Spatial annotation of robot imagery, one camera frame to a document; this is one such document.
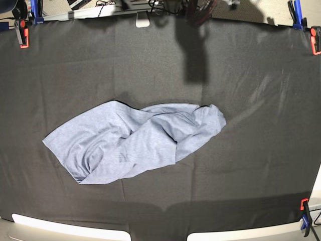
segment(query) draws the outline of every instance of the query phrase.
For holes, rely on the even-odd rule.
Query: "clamp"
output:
[[[312,218],[310,215],[310,210],[307,202],[308,202],[307,198],[301,200],[300,210],[303,211],[303,214],[302,214],[303,224],[302,224],[301,230],[305,229],[304,237],[307,237],[311,229],[316,240],[320,241],[320,239],[317,236],[317,233],[315,232],[315,229],[312,226]]]
[[[29,20],[33,22],[34,25],[43,24],[44,18],[42,17],[42,0],[30,0],[31,12],[28,13]]]
[[[20,48],[29,47],[29,30],[25,20],[15,20],[15,30],[17,33]]]
[[[311,27],[311,46],[314,55],[321,54],[321,27]]]
[[[293,28],[294,29],[301,29],[302,31],[306,31],[307,30],[307,21],[306,21],[306,18],[302,17],[300,0],[295,0],[294,6],[293,6],[293,1],[288,1],[287,5],[289,7],[290,14],[293,19]]]

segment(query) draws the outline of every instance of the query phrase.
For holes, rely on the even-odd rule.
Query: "white surface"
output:
[[[12,239],[23,241],[116,241],[111,239],[106,240],[101,238],[82,237],[60,232],[47,231],[15,222],[0,222],[0,226],[0,230],[7,228],[7,235],[10,238],[10,241],[13,241]]]
[[[321,204],[321,168],[319,168],[319,171],[317,173],[317,177],[316,177],[313,190],[310,196],[310,200],[309,200],[309,206],[315,206],[320,204]]]
[[[107,5],[104,7],[94,7],[87,9],[79,9],[75,11],[69,11],[66,13],[49,15],[44,17],[44,21],[66,21],[70,19],[85,19],[85,18],[97,18],[106,17],[111,15],[124,15],[124,14],[135,14],[141,11],[150,10],[150,6],[147,3],[133,4],[129,10],[122,11],[118,5]]]
[[[240,0],[236,10],[229,10],[221,1],[212,16],[221,19],[234,19],[271,25],[292,26],[293,20],[287,5],[288,0]],[[301,0],[303,17],[307,25],[321,25],[321,0]]]
[[[319,214],[320,210],[310,212],[314,220]],[[259,238],[271,235],[278,235],[300,230],[303,221],[272,226],[263,228],[254,228],[247,230],[227,231],[227,232],[200,232],[192,233],[187,237],[187,241],[230,241],[242,240],[249,238]]]
[[[138,12],[136,14],[136,27],[138,28],[146,28],[150,25],[150,21],[147,16],[147,12]]]
[[[62,223],[44,221],[18,214],[12,214],[12,218],[15,221],[15,223],[27,225],[30,227],[41,228],[53,232],[100,239],[131,241],[129,233],[125,231],[73,226]]]

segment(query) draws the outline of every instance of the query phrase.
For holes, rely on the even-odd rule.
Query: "gray t-shirt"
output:
[[[212,104],[159,104],[138,110],[111,101],[64,123],[43,143],[79,184],[107,184],[174,165],[225,124]]]

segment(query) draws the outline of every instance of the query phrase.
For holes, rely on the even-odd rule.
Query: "orange clamp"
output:
[[[314,28],[311,28],[311,46],[312,46],[312,52],[314,55],[318,55],[321,54],[321,51],[317,52],[315,50],[315,45],[316,45],[316,41],[315,41],[315,36],[316,36],[316,31]]]
[[[305,198],[305,199],[302,199],[302,200],[301,200],[301,206],[300,206],[300,210],[301,210],[301,211],[304,210],[303,203],[304,203],[304,202],[308,202],[308,200],[309,200],[308,198]]]
[[[29,47],[29,30],[28,29],[24,29],[24,36],[26,37],[26,45],[20,45],[20,48],[25,49],[27,47]]]

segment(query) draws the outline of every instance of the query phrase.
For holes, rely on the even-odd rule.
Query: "black backdrop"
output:
[[[125,230],[132,240],[299,220],[321,157],[320,56],[308,35],[210,20],[135,16],[30,28],[20,49],[0,34],[0,216],[17,213]],[[222,132],[175,166],[108,185],[79,185],[41,140],[116,99],[134,108],[214,104]]]

